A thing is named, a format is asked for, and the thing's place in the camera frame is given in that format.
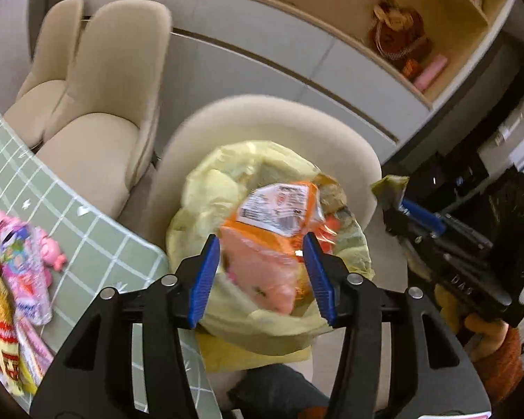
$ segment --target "table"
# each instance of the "table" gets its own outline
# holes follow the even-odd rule
[[[52,271],[53,319],[40,329],[56,352],[104,287],[140,290],[169,272],[165,253],[99,212],[65,185],[15,135],[0,115],[0,210],[42,227],[66,254],[62,273]],[[188,382],[201,419],[221,414],[205,375],[192,331],[180,330]],[[136,408],[147,411],[142,327],[133,326],[132,377]],[[29,409],[32,397],[17,398]]]

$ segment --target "dark pants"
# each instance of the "dark pants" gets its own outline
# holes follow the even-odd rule
[[[282,364],[248,370],[228,394],[245,419],[297,419],[300,411],[329,403],[303,375]]]

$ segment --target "floor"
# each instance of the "floor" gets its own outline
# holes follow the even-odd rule
[[[141,216],[151,188],[155,170],[150,167],[138,183],[124,208],[119,222],[135,233],[143,236]],[[406,260],[397,241],[384,231],[382,213],[375,212],[369,226],[365,229],[373,268],[376,272],[374,282],[381,288],[404,291],[407,288]],[[320,336],[313,346],[313,384],[330,395],[336,377],[344,332],[337,330]],[[390,383],[390,328],[383,326],[382,365],[377,406],[384,407],[388,400]]]

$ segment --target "chair seat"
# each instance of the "chair seat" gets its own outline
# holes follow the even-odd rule
[[[37,157],[88,202],[116,218],[130,195],[124,179],[137,139],[138,128],[126,119],[90,113],[56,133]]]
[[[41,83],[25,93],[4,115],[6,122],[29,148],[43,140],[47,121],[62,97],[65,86],[64,80]]]

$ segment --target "beige chair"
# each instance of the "beige chair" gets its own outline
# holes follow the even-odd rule
[[[64,0],[45,16],[37,39],[33,65],[4,115],[6,122],[30,148],[39,145],[54,108],[66,88],[66,77],[80,33],[83,0]]]
[[[154,1],[100,8],[81,35],[66,92],[37,154],[112,217],[151,161],[171,30],[169,10]]]
[[[370,185],[381,177],[371,146],[353,129],[321,111],[268,96],[224,99],[197,111],[163,153],[146,211],[146,237],[165,249],[165,233],[180,208],[187,175],[218,146],[270,140],[292,149],[333,176],[362,228],[376,207]]]

